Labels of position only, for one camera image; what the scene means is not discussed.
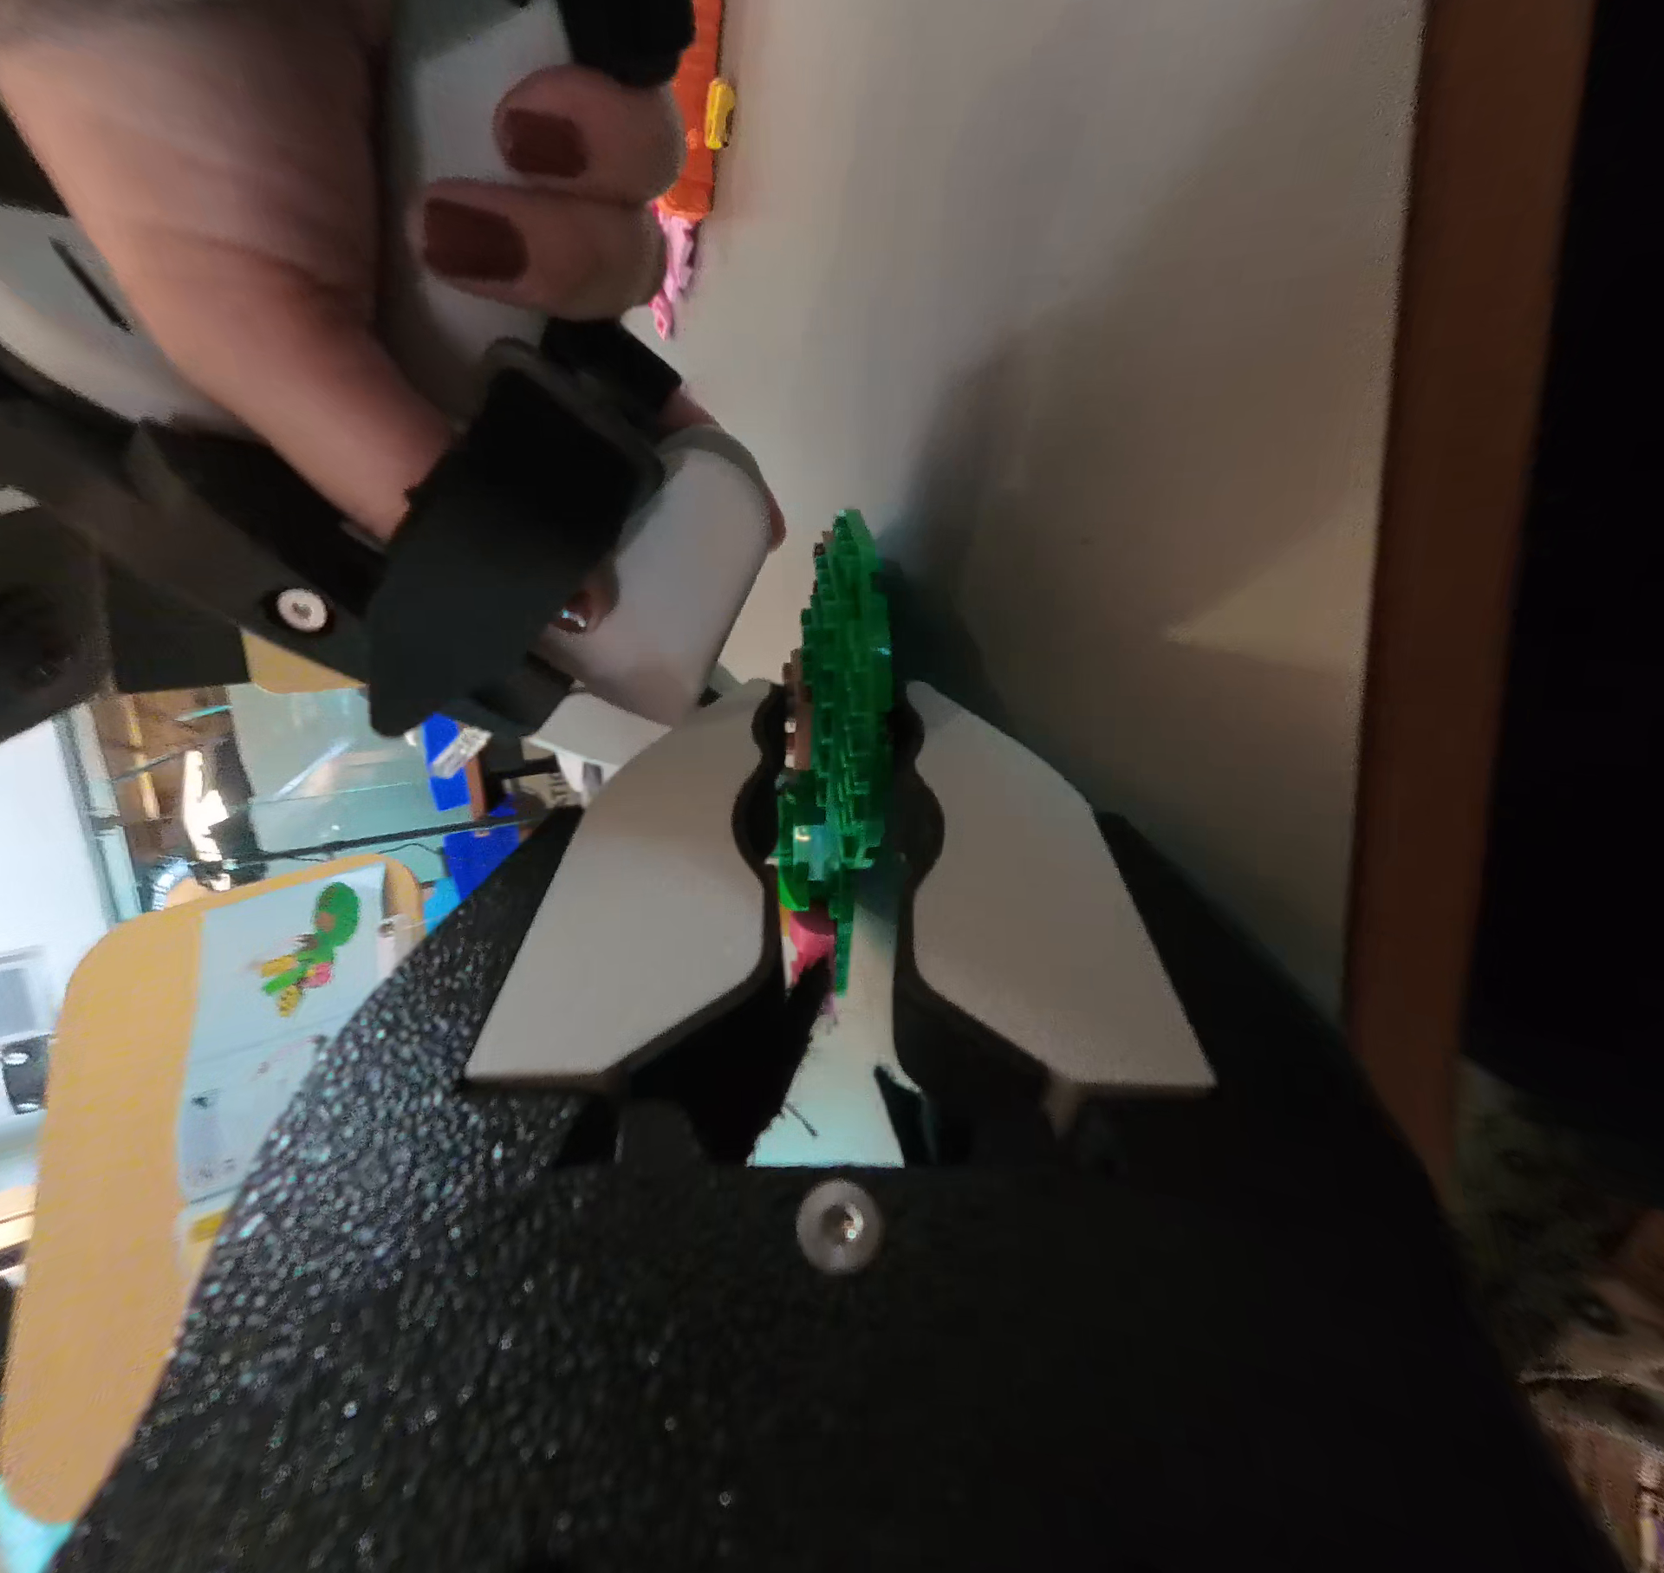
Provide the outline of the open instruction booklet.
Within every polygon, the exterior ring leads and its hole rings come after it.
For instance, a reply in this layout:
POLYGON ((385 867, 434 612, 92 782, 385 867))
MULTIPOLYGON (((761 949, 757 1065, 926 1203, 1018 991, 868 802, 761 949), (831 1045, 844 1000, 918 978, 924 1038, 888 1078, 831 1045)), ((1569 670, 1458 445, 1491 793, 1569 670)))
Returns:
POLYGON ((391 969, 385 864, 244 887, 199 936, 175 1119, 182 1210, 233 1199, 304 1076, 391 969))

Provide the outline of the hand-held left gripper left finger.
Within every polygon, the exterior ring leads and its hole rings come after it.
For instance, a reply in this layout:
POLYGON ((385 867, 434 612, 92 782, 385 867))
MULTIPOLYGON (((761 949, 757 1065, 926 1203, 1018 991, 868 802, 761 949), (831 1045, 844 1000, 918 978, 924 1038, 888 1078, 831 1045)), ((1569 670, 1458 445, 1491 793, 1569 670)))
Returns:
POLYGON ((737 813, 781 686, 636 751, 581 813, 467 1058, 481 1087, 607 1090, 752 994, 779 929, 737 813))

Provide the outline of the person's right hand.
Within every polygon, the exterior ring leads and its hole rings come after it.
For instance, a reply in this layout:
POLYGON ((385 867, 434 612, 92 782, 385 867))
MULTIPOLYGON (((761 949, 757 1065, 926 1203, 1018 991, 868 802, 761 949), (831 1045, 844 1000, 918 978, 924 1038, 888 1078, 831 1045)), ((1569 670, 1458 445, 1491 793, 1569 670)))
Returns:
MULTIPOLYGON (((16 128, 179 375, 378 541, 454 433, 376 335, 391 8, 201 0, 1 56, 16 128)), ((463 293, 619 318, 663 277, 681 141, 670 90, 539 68, 492 114, 514 177, 427 186, 409 240, 463 293)))

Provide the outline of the orange brick separator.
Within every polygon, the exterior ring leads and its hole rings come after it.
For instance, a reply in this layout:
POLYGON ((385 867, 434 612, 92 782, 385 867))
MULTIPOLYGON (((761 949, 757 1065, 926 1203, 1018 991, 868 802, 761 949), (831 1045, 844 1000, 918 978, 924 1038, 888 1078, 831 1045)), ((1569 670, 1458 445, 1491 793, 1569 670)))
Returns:
POLYGON ((712 213, 717 159, 732 139, 737 105, 721 72, 724 0, 692 0, 694 39, 675 68, 674 99, 683 132, 683 162, 657 208, 692 226, 712 213))

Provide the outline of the cluster of pink toy bricks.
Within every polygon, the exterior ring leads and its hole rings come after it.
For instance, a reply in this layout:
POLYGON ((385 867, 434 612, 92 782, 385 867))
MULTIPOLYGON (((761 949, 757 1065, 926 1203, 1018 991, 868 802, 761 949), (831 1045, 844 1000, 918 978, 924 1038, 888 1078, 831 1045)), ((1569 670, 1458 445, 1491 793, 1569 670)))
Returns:
POLYGON ((654 333, 674 338, 677 315, 695 284, 699 217, 672 210, 663 199, 654 202, 654 219, 661 237, 663 266, 648 309, 654 333))

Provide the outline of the blue plastic bin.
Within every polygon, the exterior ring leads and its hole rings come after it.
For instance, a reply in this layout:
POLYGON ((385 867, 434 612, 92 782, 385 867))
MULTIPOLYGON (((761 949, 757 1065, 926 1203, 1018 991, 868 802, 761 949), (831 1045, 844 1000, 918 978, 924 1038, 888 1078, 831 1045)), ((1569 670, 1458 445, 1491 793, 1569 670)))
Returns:
POLYGON ((431 715, 418 728, 434 809, 451 815, 438 835, 443 882, 438 891, 458 904, 487 880, 521 842, 510 802, 494 799, 478 766, 491 737, 445 715, 431 715))

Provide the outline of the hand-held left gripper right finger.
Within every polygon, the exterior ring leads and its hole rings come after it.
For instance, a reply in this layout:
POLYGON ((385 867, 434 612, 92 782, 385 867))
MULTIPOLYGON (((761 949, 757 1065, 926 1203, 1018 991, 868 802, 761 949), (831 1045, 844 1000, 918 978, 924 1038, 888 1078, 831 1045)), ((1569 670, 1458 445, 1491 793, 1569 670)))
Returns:
POLYGON ((1201 1098, 1214 1070, 1096 815, 1060 771, 926 681, 893 831, 893 1041, 926 1099, 1056 1132, 1098 1099, 1201 1098))

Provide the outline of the toy brick plant model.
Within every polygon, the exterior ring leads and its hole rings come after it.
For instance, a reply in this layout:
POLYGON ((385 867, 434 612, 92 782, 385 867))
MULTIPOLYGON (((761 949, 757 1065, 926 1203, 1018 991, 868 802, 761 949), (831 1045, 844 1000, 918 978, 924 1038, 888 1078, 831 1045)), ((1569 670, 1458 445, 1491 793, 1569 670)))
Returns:
POLYGON ((835 994, 846 991, 859 880, 884 844, 889 804, 895 677, 880 568, 862 512, 837 512, 815 543, 800 645, 782 668, 777 896, 790 915, 824 916, 835 994))

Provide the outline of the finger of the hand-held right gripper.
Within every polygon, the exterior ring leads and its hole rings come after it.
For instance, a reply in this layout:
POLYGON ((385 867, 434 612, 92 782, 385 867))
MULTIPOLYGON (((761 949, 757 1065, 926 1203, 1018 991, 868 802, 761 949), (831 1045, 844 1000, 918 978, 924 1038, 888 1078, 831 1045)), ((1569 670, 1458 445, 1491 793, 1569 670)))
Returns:
POLYGON ((775 701, 777 684, 755 677, 695 704, 666 726, 578 690, 525 737, 525 748, 596 764, 605 780, 632 770, 643 755, 697 802, 737 809, 762 764, 759 717, 775 701))

